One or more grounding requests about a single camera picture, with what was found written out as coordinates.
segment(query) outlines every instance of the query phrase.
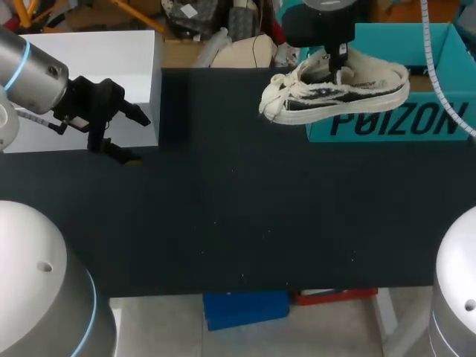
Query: white box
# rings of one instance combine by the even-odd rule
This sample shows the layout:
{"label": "white box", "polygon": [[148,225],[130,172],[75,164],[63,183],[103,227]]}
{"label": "white box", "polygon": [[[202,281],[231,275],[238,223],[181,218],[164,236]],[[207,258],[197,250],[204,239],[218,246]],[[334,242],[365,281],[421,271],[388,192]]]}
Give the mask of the white box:
{"label": "white box", "polygon": [[[152,121],[149,126],[116,115],[105,138],[120,147],[158,144],[161,103],[162,39],[155,31],[49,33],[26,35],[26,40],[69,68],[70,80],[84,76],[94,83],[111,78],[126,90],[126,100],[138,104]],[[37,115],[60,123],[53,113]],[[20,132],[5,152],[86,149],[88,134],[68,127],[64,135],[20,118]]]}

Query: cardboard box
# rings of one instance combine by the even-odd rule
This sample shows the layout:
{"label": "cardboard box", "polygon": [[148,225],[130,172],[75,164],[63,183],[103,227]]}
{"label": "cardboard box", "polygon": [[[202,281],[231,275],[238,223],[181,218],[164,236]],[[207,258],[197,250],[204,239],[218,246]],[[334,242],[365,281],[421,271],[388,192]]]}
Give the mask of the cardboard box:
{"label": "cardboard box", "polygon": [[[431,25],[441,88],[459,115],[476,126],[476,62],[456,29]],[[365,54],[411,67],[426,67],[421,24],[357,24],[350,45]],[[307,125],[311,142],[464,141],[468,134],[446,113],[429,79],[411,78],[411,94],[399,108],[370,115],[341,115]]]}
{"label": "cardboard box", "polygon": [[202,51],[204,43],[192,40],[165,39],[164,68],[191,68]]}
{"label": "cardboard box", "polygon": [[[69,67],[69,78],[80,75],[99,83],[111,78],[126,90],[126,100],[137,103],[152,123],[143,127],[116,115],[105,137],[121,147],[158,144],[161,100],[161,36],[155,31],[55,33],[24,36]],[[52,112],[40,116],[53,123]],[[21,119],[17,139],[5,152],[86,149],[87,134],[69,127],[58,135],[32,121]]]}
{"label": "cardboard box", "polygon": [[[428,0],[431,23],[453,22],[460,8],[460,0]],[[422,21],[419,0],[373,0],[371,22],[411,23]]]}

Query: robotic arm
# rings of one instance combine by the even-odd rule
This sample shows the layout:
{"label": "robotic arm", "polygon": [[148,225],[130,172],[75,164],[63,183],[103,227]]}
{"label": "robotic arm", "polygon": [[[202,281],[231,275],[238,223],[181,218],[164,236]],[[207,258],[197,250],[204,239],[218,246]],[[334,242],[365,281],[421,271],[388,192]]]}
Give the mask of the robotic arm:
{"label": "robotic arm", "polygon": [[133,152],[104,138],[106,125],[118,113],[142,126],[149,118],[136,104],[124,100],[124,89],[110,79],[92,83],[70,80],[68,67],[25,39],[0,26],[0,151],[19,131],[12,103],[38,115],[53,111],[61,125],[47,126],[62,135],[68,126],[88,133],[88,150],[103,152],[121,164],[140,161]]}

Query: black canvas sneaker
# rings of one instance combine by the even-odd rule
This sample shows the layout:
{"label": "black canvas sneaker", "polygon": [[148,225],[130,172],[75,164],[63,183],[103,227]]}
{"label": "black canvas sneaker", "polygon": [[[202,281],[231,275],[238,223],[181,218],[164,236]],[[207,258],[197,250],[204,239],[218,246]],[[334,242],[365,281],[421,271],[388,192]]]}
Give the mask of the black canvas sneaker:
{"label": "black canvas sneaker", "polygon": [[293,72],[276,74],[261,97],[260,113],[286,125],[335,115],[386,112],[410,94],[408,70],[349,48],[346,65],[329,73],[329,55],[315,52]]}

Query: black cable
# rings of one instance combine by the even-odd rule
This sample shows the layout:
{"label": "black cable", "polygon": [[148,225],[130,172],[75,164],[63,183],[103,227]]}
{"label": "black cable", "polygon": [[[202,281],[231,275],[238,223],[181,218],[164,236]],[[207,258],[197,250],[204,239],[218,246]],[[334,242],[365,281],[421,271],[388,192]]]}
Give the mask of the black cable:
{"label": "black cable", "polygon": [[252,50],[253,50],[253,58],[254,58],[254,65],[256,66],[256,68],[258,68],[258,63],[256,62],[256,55],[254,54],[254,43],[256,42],[257,39],[258,39],[258,36],[254,37],[253,47],[252,47]]}
{"label": "black cable", "polygon": [[48,23],[48,27],[49,28],[55,28],[57,25],[59,25],[61,22],[65,21],[66,20],[66,17],[65,17],[65,14],[64,13],[61,13],[60,15],[56,16],[54,19],[52,19],[49,23]]}

